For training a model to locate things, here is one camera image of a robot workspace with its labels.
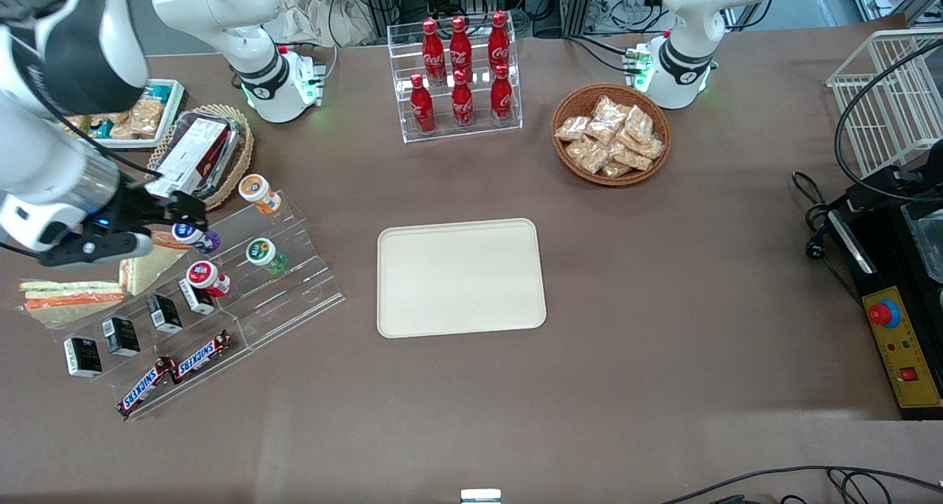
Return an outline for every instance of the woven basket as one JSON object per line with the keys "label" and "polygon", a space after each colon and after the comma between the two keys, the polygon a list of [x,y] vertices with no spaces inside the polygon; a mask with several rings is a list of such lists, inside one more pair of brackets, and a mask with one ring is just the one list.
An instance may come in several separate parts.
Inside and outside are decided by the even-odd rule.
{"label": "woven basket", "polygon": [[[569,155],[567,155],[565,142],[560,141],[560,139],[557,139],[553,135],[557,129],[562,127],[563,121],[566,121],[570,117],[579,115],[592,117],[593,109],[596,108],[596,101],[598,101],[602,95],[609,95],[610,99],[622,105],[637,105],[642,111],[651,116],[651,121],[654,123],[651,132],[665,144],[665,151],[651,164],[651,168],[648,169],[648,171],[630,171],[618,178],[606,178],[606,176],[602,174],[590,174],[590,172],[587,172],[573,162]],[[658,108],[657,105],[651,102],[651,99],[647,98],[644,94],[626,85],[619,84],[601,83],[585,85],[585,87],[579,88],[579,90],[573,91],[572,94],[564,97],[563,100],[560,101],[560,105],[557,105],[556,112],[553,114],[550,134],[553,140],[553,148],[556,148],[556,155],[558,155],[560,161],[563,161],[563,165],[566,165],[570,171],[573,171],[573,174],[587,181],[609,187],[623,187],[636,184],[656,174],[658,169],[665,163],[667,155],[669,155],[671,151],[671,129],[669,125],[667,125],[667,119],[662,113],[661,108]]]}
{"label": "woven basket", "polygon": [[[239,134],[239,146],[236,146],[236,152],[232,158],[229,158],[229,164],[226,164],[226,170],[222,174],[222,185],[209,198],[203,200],[206,204],[206,211],[211,211],[218,208],[226,198],[229,198],[229,195],[232,195],[242,176],[245,176],[245,172],[249,170],[249,161],[252,161],[252,146],[255,139],[252,130],[249,128],[249,121],[236,108],[227,107],[227,105],[203,105],[203,107],[193,108],[193,111],[214,113],[234,119],[242,128],[242,134]],[[161,144],[151,154],[151,158],[147,161],[149,169],[156,169],[163,161],[164,154],[171,147],[171,141],[174,141],[175,128],[176,126],[171,127],[164,139],[161,139]]]}

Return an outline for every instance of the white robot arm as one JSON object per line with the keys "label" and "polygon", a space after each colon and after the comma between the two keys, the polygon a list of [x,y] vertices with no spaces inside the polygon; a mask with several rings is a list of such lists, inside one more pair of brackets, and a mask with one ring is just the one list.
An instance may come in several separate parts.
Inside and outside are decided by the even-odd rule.
{"label": "white robot arm", "polygon": [[147,77],[127,0],[64,0],[0,24],[0,225],[42,265],[144,255],[145,224],[192,217],[206,227],[202,202],[154,198],[109,161],[108,149],[53,122],[125,111]]}
{"label": "white robot arm", "polygon": [[662,1],[677,21],[669,37],[649,44],[654,68],[646,92],[661,108],[683,108],[697,96],[725,33],[721,10],[765,0]]}
{"label": "white robot arm", "polygon": [[280,53],[263,23],[281,0],[151,0],[168,27],[218,50],[242,79],[249,104],[270,122],[287,122],[315,104],[314,62]]}

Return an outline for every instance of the black machine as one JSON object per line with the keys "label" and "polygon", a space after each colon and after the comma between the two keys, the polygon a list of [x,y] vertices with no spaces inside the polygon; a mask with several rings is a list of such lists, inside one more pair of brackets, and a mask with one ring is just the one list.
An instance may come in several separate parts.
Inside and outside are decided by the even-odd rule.
{"label": "black machine", "polygon": [[806,245],[842,252],[903,419],[943,419],[943,141],[924,164],[873,172],[831,204]]}

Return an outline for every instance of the coca-cola bottle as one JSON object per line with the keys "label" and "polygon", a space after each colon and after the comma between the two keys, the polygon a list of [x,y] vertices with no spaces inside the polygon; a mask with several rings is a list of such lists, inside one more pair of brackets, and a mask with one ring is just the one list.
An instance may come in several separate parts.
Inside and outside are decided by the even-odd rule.
{"label": "coca-cola bottle", "polygon": [[511,122],[511,83],[508,82],[508,67],[494,67],[494,84],[491,84],[491,123],[495,127],[506,127]]}
{"label": "coca-cola bottle", "polygon": [[412,74],[410,77],[413,83],[413,91],[410,95],[410,103],[413,105],[413,115],[416,116],[416,125],[418,133],[428,136],[435,132],[435,112],[432,111],[432,95],[422,85],[422,75]]}
{"label": "coca-cola bottle", "polygon": [[491,17],[494,27],[491,28],[491,36],[488,37],[488,66],[491,67],[491,73],[494,73],[498,64],[508,64],[508,49],[511,41],[508,37],[508,17],[504,10],[495,10]]}
{"label": "coca-cola bottle", "polygon": [[452,88],[452,115],[455,117],[455,127],[459,130],[468,130],[474,125],[474,107],[472,107],[472,90],[469,90],[465,71],[456,71],[455,87]]}
{"label": "coca-cola bottle", "polygon": [[449,51],[452,52],[452,71],[464,71],[466,77],[472,72],[472,45],[469,35],[465,32],[465,17],[452,18],[452,41]]}
{"label": "coca-cola bottle", "polygon": [[445,54],[442,49],[442,40],[435,34],[435,20],[422,20],[422,61],[425,62],[425,74],[429,78],[429,85],[445,85]]}

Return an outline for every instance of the brown tablecloth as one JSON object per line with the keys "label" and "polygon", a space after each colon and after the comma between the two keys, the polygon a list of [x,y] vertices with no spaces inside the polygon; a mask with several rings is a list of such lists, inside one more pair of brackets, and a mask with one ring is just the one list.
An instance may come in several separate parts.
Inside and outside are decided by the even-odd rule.
{"label": "brown tablecloth", "polygon": [[[876,27],[728,35],[707,91],[668,114],[670,160],[632,189],[580,181],[553,152],[557,102],[619,78],[572,44],[521,43],[522,130],[408,146],[386,49],[344,50],[323,108],[287,125],[252,114],[252,169],[309,215],[347,300],[127,424],[103,386],[67,376],[43,327],[2,310],[0,494],[417,503],[499,487],[508,504],[658,502],[798,463],[938,480],[943,424],[896,421],[861,312],[804,256],[806,202],[788,179],[845,186],[822,83]],[[192,105],[250,113],[221,57],[153,58],[152,73]],[[512,217],[538,228],[542,327],[377,333],[383,229]],[[2,259],[7,288],[50,276]],[[789,491],[832,490],[795,475],[713,497]]]}

